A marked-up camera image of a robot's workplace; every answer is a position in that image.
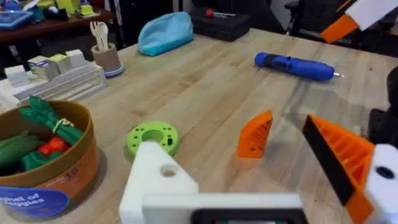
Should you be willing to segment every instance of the green ring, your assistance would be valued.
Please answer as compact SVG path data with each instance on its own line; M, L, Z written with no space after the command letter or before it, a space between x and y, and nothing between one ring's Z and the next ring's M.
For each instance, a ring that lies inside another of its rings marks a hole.
M169 138L172 139L170 145L168 144ZM137 125L127 134L128 151L132 156L135 156L140 143L150 139L157 141L171 156L177 152L180 142L175 127L162 121L149 121Z

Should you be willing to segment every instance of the round cardboard container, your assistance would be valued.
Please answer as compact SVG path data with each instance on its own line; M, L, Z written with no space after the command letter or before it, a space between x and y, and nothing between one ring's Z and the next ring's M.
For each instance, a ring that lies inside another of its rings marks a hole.
M0 186L57 190L68 196L67 207L71 207L81 202L96 182L99 157L93 122L90 112L78 103L50 101L50 104L59 116L84 131L84 135L67 152L48 164L20 174L0 176ZM25 129L44 141L53 136L47 127L24 119L18 108L0 114L0 124L7 127L0 131L1 140L18 135Z

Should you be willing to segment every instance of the red toy pepper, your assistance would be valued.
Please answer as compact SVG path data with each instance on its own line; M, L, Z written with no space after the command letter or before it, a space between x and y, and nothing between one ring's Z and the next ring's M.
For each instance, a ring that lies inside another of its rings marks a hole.
M62 138L54 136L47 144L39 147L38 151L48 157L53 152L65 152L68 148L68 144Z

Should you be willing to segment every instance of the light blue pouch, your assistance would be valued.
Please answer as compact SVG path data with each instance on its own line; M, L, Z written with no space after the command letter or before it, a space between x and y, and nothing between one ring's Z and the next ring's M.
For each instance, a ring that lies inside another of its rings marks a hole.
M156 56L193 40L191 17L186 12L166 14L149 21L138 37L138 50Z

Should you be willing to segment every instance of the green toy vegetable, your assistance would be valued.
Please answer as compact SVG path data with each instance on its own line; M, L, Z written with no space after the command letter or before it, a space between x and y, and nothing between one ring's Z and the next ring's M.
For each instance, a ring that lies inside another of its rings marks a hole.
M36 96L29 98L30 108L22 108L20 114L30 121L43 124L55 131L69 145L73 146L82 137L83 131L73 127L73 124L55 114L54 109L45 100Z
M50 157L47 158L43 152L34 151L24 156L21 159L21 164L24 166L25 171L36 169L54 159L61 156L62 152L53 152Z
M36 136L29 135L23 131L18 136L0 141L0 169L18 162L23 156L36 150L45 142L40 141Z

